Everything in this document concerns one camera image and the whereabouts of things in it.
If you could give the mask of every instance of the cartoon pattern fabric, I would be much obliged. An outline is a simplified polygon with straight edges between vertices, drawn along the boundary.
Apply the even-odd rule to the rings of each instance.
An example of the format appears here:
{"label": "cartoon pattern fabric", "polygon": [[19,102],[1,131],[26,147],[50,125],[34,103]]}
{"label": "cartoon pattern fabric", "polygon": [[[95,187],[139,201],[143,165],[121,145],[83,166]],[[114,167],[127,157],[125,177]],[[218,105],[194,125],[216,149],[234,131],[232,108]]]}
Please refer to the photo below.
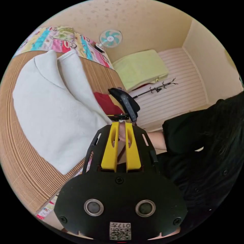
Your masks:
{"label": "cartoon pattern fabric", "polygon": [[29,51],[54,50],[66,53],[71,49],[76,50],[78,56],[97,62],[107,68],[114,69],[107,54],[95,49],[95,42],[74,32],[67,26],[44,27],[33,31],[20,45],[13,57]]}

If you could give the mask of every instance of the fan base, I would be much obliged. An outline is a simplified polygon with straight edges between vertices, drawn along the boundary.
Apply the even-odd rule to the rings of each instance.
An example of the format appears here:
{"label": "fan base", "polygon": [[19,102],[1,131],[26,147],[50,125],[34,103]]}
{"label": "fan base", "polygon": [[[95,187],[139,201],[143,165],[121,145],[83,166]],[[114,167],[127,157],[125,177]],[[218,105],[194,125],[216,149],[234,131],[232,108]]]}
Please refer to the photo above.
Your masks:
{"label": "fan base", "polygon": [[103,48],[100,47],[97,43],[96,43],[96,45],[95,45],[94,47],[95,47],[99,52],[104,53]]}

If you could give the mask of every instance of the hand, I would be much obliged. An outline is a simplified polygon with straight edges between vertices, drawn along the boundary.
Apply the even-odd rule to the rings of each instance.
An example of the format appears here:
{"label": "hand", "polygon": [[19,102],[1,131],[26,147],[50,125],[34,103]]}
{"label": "hand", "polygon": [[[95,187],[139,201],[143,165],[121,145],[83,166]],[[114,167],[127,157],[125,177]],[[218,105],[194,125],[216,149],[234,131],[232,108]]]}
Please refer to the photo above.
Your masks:
{"label": "hand", "polygon": [[119,139],[125,142],[125,122],[119,123]]}

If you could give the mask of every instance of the white blanket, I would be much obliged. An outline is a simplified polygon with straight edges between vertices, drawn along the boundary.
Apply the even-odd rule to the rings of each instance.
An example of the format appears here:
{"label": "white blanket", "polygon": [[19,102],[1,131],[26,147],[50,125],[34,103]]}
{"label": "white blanket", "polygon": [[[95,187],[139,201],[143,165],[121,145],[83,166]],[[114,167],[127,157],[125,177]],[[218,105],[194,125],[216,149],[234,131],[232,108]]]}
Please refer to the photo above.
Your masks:
{"label": "white blanket", "polygon": [[111,121],[97,103],[75,51],[53,50],[28,61],[13,91],[21,128],[37,153],[62,174],[85,156]]}

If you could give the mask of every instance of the folded towel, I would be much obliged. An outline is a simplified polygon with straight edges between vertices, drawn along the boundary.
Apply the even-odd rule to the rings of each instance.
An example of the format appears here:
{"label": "folded towel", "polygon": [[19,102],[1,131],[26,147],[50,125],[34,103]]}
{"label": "folded towel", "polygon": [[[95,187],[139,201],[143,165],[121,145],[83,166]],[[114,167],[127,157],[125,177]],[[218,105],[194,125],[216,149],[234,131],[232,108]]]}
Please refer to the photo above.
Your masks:
{"label": "folded towel", "polygon": [[53,50],[28,61],[13,101],[21,128],[37,153],[62,174],[86,155],[97,130],[110,124],[75,51]]}
{"label": "folded towel", "polygon": [[114,62],[113,67],[127,91],[134,90],[146,83],[155,83],[169,73],[155,50],[127,55]]}

